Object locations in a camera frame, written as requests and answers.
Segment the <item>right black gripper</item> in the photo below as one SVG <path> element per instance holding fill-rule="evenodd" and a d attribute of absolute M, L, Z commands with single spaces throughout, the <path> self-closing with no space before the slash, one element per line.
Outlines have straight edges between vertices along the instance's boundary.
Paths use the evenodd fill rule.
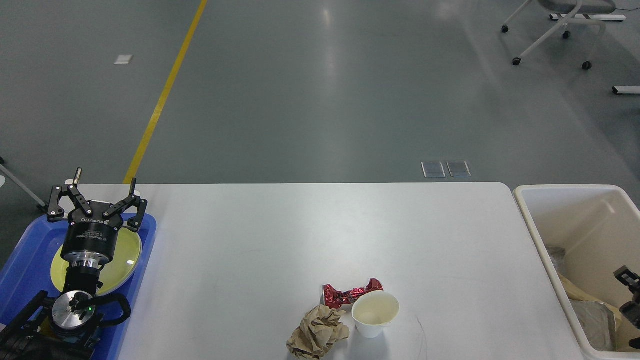
<path fill-rule="evenodd" d="M 640 276 L 631 271 L 628 266 L 622 265 L 614 272 L 614 277 L 622 285 L 627 287 L 632 294 L 638 294 L 640 291 Z M 638 301 L 628 301 L 620 307 L 620 312 L 627 321 L 631 323 L 637 330 L 640 330 L 640 305 Z M 631 348 L 640 349 L 640 338 L 630 339 L 628 342 Z"/>

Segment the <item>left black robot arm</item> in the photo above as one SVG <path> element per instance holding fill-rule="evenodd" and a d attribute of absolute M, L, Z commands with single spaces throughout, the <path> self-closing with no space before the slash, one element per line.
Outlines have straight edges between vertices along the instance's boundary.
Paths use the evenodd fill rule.
<path fill-rule="evenodd" d="M 82 169 L 64 184 L 53 186 L 46 209 L 51 224 L 66 221 L 58 258 L 65 265 L 58 294 L 41 290 L 1 330 L 3 360 L 89 360 L 102 333 L 131 317 L 130 299 L 104 292 L 103 271 L 122 259 L 119 240 L 137 232 L 146 216 L 147 199 L 132 177 L 119 202 L 87 199 L 79 189 Z"/>

